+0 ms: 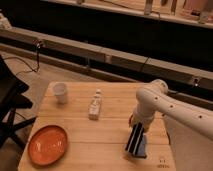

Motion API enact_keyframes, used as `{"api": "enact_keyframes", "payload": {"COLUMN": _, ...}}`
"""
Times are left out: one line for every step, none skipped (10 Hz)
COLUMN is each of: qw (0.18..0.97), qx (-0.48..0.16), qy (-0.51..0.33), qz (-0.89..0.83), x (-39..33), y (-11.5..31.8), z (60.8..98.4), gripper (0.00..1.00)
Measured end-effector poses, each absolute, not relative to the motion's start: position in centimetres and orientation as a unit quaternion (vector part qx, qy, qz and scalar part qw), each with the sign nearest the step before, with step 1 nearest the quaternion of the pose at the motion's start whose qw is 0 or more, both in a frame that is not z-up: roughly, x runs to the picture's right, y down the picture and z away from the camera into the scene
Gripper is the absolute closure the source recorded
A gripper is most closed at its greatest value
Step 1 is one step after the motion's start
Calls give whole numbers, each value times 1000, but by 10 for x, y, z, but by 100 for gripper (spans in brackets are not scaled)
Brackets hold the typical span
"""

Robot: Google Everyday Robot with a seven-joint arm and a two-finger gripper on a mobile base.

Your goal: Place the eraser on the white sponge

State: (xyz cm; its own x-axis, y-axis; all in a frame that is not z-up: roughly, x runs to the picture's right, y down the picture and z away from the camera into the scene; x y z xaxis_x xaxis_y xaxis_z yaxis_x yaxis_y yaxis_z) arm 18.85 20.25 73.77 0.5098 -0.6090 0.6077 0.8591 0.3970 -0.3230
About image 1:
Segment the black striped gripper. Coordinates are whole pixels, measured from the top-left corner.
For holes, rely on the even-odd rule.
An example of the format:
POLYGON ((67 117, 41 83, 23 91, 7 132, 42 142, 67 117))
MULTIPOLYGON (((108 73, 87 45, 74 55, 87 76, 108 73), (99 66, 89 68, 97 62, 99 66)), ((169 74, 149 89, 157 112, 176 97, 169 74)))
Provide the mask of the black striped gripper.
POLYGON ((127 145, 125 147, 125 150, 132 154, 133 156, 136 156, 138 152, 139 145, 143 138, 143 132, 144 128, 141 123, 137 123, 133 126, 132 132, 130 134, 130 137, 128 139, 127 145))

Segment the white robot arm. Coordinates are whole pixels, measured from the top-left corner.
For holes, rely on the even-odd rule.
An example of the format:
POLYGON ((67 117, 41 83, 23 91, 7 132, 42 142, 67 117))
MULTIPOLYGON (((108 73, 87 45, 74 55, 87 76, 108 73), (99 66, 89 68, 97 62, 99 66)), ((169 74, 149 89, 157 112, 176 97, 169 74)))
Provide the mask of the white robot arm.
POLYGON ((167 95, 161 79, 146 83, 136 91, 137 105, 129 119, 132 132, 125 150, 134 157, 146 157, 144 134, 156 111, 161 112, 213 140, 213 111, 176 100, 167 95))

